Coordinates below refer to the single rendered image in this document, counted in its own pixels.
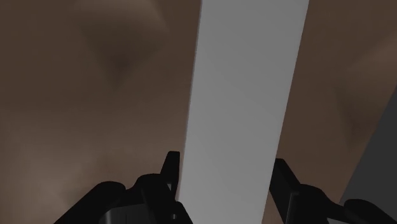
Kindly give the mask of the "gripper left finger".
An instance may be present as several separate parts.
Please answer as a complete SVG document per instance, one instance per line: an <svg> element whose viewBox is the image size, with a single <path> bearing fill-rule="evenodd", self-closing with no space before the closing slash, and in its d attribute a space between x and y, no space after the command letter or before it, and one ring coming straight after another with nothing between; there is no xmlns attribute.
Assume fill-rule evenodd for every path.
<svg viewBox="0 0 397 224"><path fill-rule="evenodd" d="M140 176L127 189L115 181L94 186L54 224L186 224L176 200L180 152L169 151L161 172Z"/></svg>

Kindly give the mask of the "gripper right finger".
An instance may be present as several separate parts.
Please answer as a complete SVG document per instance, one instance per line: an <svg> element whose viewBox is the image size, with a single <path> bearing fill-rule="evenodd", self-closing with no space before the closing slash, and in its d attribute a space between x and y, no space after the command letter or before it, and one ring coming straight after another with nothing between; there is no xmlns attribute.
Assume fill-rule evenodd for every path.
<svg viewBox="0 0 397 224"><path fill-rule="evenodd" d="M390 215L363 199L341 206L320 189L299 182L286 161L275 159L269 192L284 224L397 224Z"/></svg>

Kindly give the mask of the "white long flat board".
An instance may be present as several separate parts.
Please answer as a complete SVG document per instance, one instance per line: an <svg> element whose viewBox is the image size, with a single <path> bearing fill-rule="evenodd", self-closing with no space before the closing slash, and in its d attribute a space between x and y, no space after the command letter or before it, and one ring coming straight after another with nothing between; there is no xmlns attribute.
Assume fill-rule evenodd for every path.
<svg viewBox="0 0 397 224"><path fill-rule="evenodd" d="M179 200L261 224L309 0L202 0Z"/></svg>

